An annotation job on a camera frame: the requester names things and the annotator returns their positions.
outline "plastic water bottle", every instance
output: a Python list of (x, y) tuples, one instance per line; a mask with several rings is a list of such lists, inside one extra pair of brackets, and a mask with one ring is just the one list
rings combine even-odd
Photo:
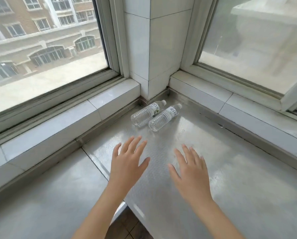
[(134, 125), (142, 126), (146, 124), (152, 116), (163, 110), (165, 105), (165, 100), (155, 101), (154, 103), (131, 115), (131, 121)]
[(153, 130), (154, 132), (160, 130), (166, 123), (168, 123), (174, 116), (177, 116), (179, 113), (179, 110), (182, 108), (181, 104), (176, 104), (173, 106), (170, 106), (165, 111), (163, 111), (161, 114), (159, 114), (157, 117), (152, 119), (148, 126)]

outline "building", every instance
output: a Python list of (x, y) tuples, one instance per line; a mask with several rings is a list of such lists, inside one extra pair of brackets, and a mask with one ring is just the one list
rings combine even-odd
[(101, 51), (92, 0), (0, 0), (0, 86)]

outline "metal sheet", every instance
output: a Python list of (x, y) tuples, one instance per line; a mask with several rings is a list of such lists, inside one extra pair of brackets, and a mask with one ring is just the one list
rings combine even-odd
[(79, 149), (0, 203), (0, 238), (70, 238), (106, 185)]
[[(175, 104), (172, 99), (168, 105)], [(110, 172), (112, 150), (131, 135), (148, 144), (140, 162), (148, 169), (125, 201), (155, 238), (210, 238), (180, 197), (167, 163), (178, 170), (173, 148), (193, 146), (205, 157), (214, 200), (246, 238), (297, 238), (297, 171), (234, 135), (186, 105), (158, 132), (135, 127), (135, 108), (83, 149)]]

